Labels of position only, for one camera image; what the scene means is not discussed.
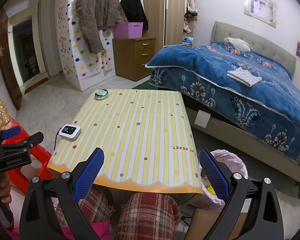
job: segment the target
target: red plaid fabric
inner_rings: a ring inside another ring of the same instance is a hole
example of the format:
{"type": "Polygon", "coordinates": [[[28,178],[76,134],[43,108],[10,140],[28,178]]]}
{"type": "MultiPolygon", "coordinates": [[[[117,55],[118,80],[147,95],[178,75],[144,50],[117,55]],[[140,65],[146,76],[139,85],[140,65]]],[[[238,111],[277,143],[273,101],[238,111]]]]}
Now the red plaid fabric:
{"type": "MultiPolygon", "coordinates": [[[[101,221],[109,221],[114,212],[113,197],[107,187],[93,185],[85,199],[79,201],[82,213],[90,224],[101,221]]],[[[60,204],[56,208],[60,225],[69,227],[61,210],[60,204]]]]}
{"type": "Polygon", "coordinates": [[[180,222],[180,210],[168,195],[138,192],[125,205],[116,240],[168,240],[180,222]]]}

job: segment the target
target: pink storage basket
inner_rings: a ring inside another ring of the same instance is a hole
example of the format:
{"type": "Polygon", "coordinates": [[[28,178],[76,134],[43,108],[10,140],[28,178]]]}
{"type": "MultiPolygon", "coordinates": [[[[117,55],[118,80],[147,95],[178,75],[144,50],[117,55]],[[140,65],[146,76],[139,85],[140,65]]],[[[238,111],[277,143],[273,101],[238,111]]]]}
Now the pink storage basket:
{"type": "Polygon", "coordinates": [[[120,23],[114,28],[116,38],[140,38],[142,37],[143,23],[120,23]]]}

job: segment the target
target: black jacket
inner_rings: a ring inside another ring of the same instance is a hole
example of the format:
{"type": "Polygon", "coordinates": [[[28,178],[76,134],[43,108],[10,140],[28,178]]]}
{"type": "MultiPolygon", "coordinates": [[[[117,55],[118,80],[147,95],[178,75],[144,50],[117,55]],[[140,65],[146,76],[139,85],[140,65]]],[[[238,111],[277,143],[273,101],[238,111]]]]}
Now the black jacket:
{"type": "Polygon", "coordinates": [[[129,22],[143,22],[143,29],[149,29],[148,20],[140,0],[121,0],[120,4],[129,22]]]}

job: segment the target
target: yellow striped table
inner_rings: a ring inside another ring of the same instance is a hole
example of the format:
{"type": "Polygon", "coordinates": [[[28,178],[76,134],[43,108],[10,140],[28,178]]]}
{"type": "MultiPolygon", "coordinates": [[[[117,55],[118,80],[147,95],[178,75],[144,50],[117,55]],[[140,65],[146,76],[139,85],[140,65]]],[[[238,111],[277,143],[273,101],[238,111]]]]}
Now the yellow striped table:
{"type": "Polygon", "coordinates": [[[201,193],[199,163],[182,96],[161,90],[93,92],[73,124],[75,141],[61,139],[48,168],[71,171],[96,147],[105,162],[95,184],[143,192],[201,193]]]}

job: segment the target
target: trash bin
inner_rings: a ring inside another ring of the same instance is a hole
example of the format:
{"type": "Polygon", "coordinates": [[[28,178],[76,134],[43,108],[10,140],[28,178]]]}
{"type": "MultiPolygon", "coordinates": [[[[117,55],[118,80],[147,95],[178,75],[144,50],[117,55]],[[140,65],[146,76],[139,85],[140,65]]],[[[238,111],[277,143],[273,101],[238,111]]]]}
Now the trash bin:
{"type": "MultiPolygon", "coordinates": [[[[227,150],[215,150],[211,152],[218,162],[225,163],[228,168],[233,172],[239,172],[246,179],[248,178],[248,171],[246,165],[243,161],[234,153],[228,152],[227,150]]],[[[192,202],[191,204],[195,207],[221,211],[225,203],[223,200],[218,199],[216,195],[212,195],[204,185],[204,178],[202,178],[202,190],[203,195],[198,200],[192,202]]]]}

